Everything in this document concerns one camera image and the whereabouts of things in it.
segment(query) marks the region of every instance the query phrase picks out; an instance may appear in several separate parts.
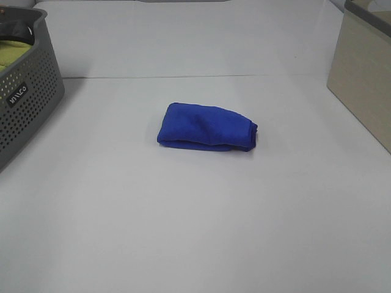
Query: white wall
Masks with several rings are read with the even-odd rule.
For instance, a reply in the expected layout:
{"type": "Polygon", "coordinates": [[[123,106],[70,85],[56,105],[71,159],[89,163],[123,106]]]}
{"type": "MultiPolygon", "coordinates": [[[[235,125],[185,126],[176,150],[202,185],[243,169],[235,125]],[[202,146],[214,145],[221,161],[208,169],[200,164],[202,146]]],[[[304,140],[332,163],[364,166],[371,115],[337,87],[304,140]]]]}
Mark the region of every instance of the white wall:
{"type": "MultiPolygon", "coordinates": [[[[38,2],[45,2],[45,1],[99,1],[99,0],[35,0],[35,1],[38,3],[38,2]]],[[[223,2],[229,0],[140,0],[140,1],[141,2],[223,2]]]]}
{"type": "Polygon", "coordinates": [[[9,6],[33,7],[35,5],[35,1],[34,0],[0,0],[0,4],[9,5],[9,6]]]}

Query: towel fold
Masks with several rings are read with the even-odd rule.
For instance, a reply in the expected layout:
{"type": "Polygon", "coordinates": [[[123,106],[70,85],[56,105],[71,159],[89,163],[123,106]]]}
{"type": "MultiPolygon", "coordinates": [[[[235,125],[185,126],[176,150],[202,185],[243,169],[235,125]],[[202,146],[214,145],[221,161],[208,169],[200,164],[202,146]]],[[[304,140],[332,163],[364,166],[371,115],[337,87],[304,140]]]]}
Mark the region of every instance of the towel fold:
{"type": "Polygon", "coordinates": [[[166,147],[208,151],[250,151],[258,126],[219,107],[173,103],[164,116],[158,142],[166,147]]]}
{"type": "Polygon", "coordinates": [[[13,64],[30,48],[31,45],[25,43],[0,40],[0,71],[13,64]]]}

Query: beige box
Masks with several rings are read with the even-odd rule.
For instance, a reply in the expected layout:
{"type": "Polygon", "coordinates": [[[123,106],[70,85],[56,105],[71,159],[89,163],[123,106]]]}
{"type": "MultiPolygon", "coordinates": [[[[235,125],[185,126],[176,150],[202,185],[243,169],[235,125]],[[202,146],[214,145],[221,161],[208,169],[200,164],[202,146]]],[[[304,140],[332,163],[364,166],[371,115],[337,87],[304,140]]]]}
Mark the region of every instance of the beige box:
{"type": "Polygon", "coordinates": [[[327,87],[391,153],[391,12],[347,0],[327,87]]]}

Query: basket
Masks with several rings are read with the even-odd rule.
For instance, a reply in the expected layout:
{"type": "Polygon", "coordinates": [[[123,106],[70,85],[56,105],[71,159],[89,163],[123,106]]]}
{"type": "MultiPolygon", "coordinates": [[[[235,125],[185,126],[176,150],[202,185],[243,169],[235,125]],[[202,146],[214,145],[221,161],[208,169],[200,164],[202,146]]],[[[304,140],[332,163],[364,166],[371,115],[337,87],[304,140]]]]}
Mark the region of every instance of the basket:
{"type": "Polygon", "coordinates": [[[39,9],[1,7],[0,22],[23,20],[34,31],[31,49],[0,72],[0,171],[37,132],[64,96],[45,17],[39,9]]]}

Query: dark item in basket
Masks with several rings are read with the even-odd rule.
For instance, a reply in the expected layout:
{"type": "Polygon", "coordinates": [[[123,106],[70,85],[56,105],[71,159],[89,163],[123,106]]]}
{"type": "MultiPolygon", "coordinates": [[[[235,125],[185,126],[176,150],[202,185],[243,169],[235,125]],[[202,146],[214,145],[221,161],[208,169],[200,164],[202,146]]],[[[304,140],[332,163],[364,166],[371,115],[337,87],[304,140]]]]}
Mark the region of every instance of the dark item in basket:
{"type": "Polygon", "coordinates": [[[0,40],[34,44],[34,36],[29,26],[22,20],[0,23],[0,40]]]}

